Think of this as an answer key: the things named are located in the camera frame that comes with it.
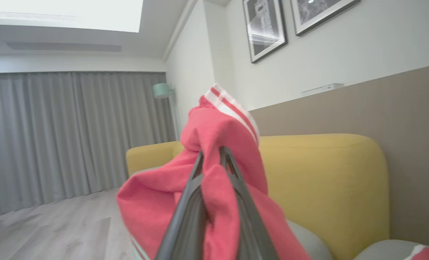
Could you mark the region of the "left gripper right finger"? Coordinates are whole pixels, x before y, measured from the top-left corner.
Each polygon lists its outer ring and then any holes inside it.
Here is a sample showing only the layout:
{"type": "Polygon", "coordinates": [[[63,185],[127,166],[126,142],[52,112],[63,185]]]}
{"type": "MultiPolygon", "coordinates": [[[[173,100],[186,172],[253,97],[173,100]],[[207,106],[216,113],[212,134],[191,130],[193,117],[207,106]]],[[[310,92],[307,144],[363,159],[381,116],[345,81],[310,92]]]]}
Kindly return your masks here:
{"type": "Polygon", "coordinates": [[[247,187],[247,183],[228,147],[220,148],[220,162],[234,188],[240,218],[238,260],[278,260],[279,256],[262,217],[247,187]]]}

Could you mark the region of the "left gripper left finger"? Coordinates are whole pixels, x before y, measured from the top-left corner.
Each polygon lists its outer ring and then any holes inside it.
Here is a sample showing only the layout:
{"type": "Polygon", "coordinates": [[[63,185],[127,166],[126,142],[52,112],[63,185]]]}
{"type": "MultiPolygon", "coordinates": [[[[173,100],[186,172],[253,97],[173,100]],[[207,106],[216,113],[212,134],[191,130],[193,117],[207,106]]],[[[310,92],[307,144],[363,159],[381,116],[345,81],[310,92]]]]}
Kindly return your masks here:
{"type": "Polygon", "coordinates": [[[206,207],[201,191],[204,153],[198,154],[185,189],[155,257],[157,260],[202,260],[206,207]]]}

